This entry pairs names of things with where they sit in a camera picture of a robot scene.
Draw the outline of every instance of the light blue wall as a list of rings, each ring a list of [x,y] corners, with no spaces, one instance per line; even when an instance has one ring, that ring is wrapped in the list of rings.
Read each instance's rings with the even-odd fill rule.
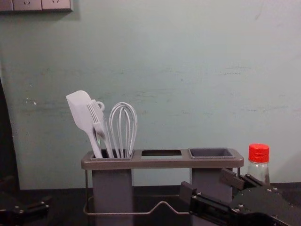
[[[226,146],[247,158],[263,142],[272,182],[300,182],[300,11],[300,0],[82,0],[70,14],[0,16],[21,187],[84,186],[91,146],[65,100],[79,89],[106,109],[136,108],[135,148]],[[140,171],[135,185],[188,178]]]

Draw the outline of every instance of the utensil holder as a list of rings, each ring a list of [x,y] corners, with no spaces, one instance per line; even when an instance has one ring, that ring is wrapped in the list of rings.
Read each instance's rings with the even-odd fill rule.
[[[143,158],[143,156],[169,156],[169,158]],[[92,171],[94,206],[96,213],[89,212],[87,203],[84,213],[94,216],[97,226],[132,226],[135,215],[149,215],[158,206],[167,205],[177,215],[178,212],[165,201],[160,201],[148,212],[133,212],[132,169],[190,168],[190,180],[199,191],[225,202],[232,198],[232,188],[219,182],[222,168],[237,168],[244,165],[244,158],[234,149],[191,148],[170,150],[134,150],[131,159],[96,159],[88,152],[81,161],[86,172]],[[193,226],[212,226],[203,219],[192,217]]]

